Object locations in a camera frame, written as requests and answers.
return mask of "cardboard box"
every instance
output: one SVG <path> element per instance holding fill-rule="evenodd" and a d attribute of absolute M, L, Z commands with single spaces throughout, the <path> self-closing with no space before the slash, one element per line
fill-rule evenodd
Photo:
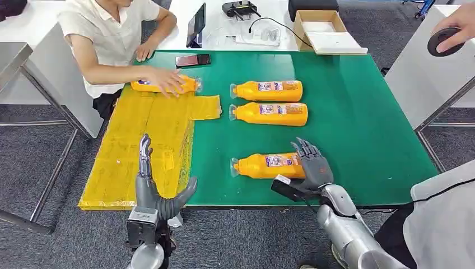
<path fill-rule="evenodd" d="M 296 38 L 299 50 L 314 50 L 316 54 L 366 54 L 348 33 L 338 12 L 332 10 L 298 10 L 294 32 L 310 47 Z"/>

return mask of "white table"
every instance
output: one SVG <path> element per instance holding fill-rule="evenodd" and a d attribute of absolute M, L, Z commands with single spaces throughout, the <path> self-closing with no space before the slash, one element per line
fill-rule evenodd
<path fill-rule="evenodd" d="M 433 123 L 447 108 L 475 108 L 475 39 L 447 57 L 434 57 L 427 42 L 434 27 L 459 6 L 435 5 L 385 76 L 386 83 L 412 128 L 440 169 L 445 170 L 422 130 L 435 127 L 475 127 L 473 123 Z"/>
<path fill-rule="evenodd" d="M 72 133 L 29 219 L 0 209 L 0 219 L 39 233 L 53 228 L 38 223 L 77 134 L 97 137 L 103 120 L 92 108 L 82 75 L 57 22 L 63 1 L 29 1 L 24 12 L 0 22 L 0 104 L 48 104 L 64 119 L 16 120 L 1 126 L 69 124 Z"/>
<path fill-rule="evenodd" d="M 264 29 L 272 26 L 280 29 L 281 43 L 279 47 L 270 47 L 254 44 L 237 44 L 234 38 L 238 34 L 248 33 L 250 24 L 258 19 L 253 14 L 248 21 L 238 21 L 235 18 L 227 17 L 222 11 L 222 5 L 229 0 L 173 0 L 170 11 L 177 18 L 177 27 L 171 35 L 166 38 L 157 49 L 187 49 L 186 42 L 188 36 L 188 22 L 193 18 L 201 5 L 206 2 L 206 26 L 203 30 L 203 46 L 205 50 L 298 50 L 293 33 L 285 27 L 276 24 L 271 20 L 261 20 L 254 24 L 253 29 Z M 262 17 L 271 17 L 276 21 L 293 29 L 294 23 L 288 14 L 287 0 L 257 0 L 252 1 L 257 6 L 257 11 Z"/>
<path fill-rule="evenodd" d="M 0 42 L 26 42 L 33 49 L 30 71 L 78 121 L 80 133 L 97 137 L 103 119 L 92 108 L 81 72 L 64 41 L 57 14 L 65 1 L 29 1 L 24 12 L 0 22 Z M 0 104 L 49 104 L 33 84 L 18 73 L 0 92 Z"/>

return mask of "human hand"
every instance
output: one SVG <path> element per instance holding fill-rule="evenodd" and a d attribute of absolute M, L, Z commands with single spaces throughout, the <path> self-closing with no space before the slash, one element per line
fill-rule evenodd
<path fill-rule="evenodd" d="M 452 15 L 440 21 L 432 31 L 436 33 L 447 27 L 458 27 L 460 32 L 437 46 L 437 52 L 444 52 L 475 37 L 475 3 L 461 5 Z"/>
<path fill-rule="evenodd" d="M 166 91 L 167 89 L 169 89 L 175 97 L 178 97 L 179 94 L 183 93 L 181 86 L 185 84 L 185 81 L 178 75 L 179 73 L 179 69 L 168 70 L 151 67 L 148 74 L 146 74 L 145 80 L 150 81 L 151 85 L 158 86 L 165 97 L 169 97 Z"/>
<path fill-rule="evenodd" d="M 150 59 L 158 45 L 158 42 L 154 41 L 153 39 L 148 39 L 145 43 L 138 46 L 135 51 L 137 61 L 141 62 L 145 61 L 145 59 Z"/>

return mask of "man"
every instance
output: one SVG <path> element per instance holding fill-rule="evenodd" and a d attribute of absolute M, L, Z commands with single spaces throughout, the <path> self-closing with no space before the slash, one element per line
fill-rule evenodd
<path fill-rule="evenodd" d="M 433 30 L 458 27 L 460 32 L 439 44 L 444 52 L 475 38 L 475 3 L 464 4 Z M 416 184 L 414 201 L 450 189 L 428 201 L 397 210 L 375 234 L 382 248 L 411 269 L 475 268 L 475 160 Z M 339 255 L 332 253 L 344 267 Z M 304 265 L 300 269 L 316 269 Z"/>
<path fill-rule="evenodd" d="M 151 58 L 158 44 L 176 25 L 176 17 L 151 0 L 67 0 L 58 15 L 64 37 L 70 44 L 84 77 L 92 106 L 109 119 L 124 83 L 148 80 L 165 89 L 181 90 L 178 71 L 132 66 L 131 61 Z M 140 44 L 142 21 L 155 20 L 158 27 Z"/>

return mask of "yellow packaging film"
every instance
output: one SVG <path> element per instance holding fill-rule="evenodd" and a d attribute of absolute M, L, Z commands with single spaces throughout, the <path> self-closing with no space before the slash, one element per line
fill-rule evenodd
<path fill-rule="evenodd" d="M 173 198 L 190 176 L 193 126 L 219 118 L 219 96 L 166 98 L 126 86 L 117 101 L 78 206 L 83 210 L 129 210 L 136 205 L 138 144 L 152 139 L 152 174 L 157 189 Z"/>

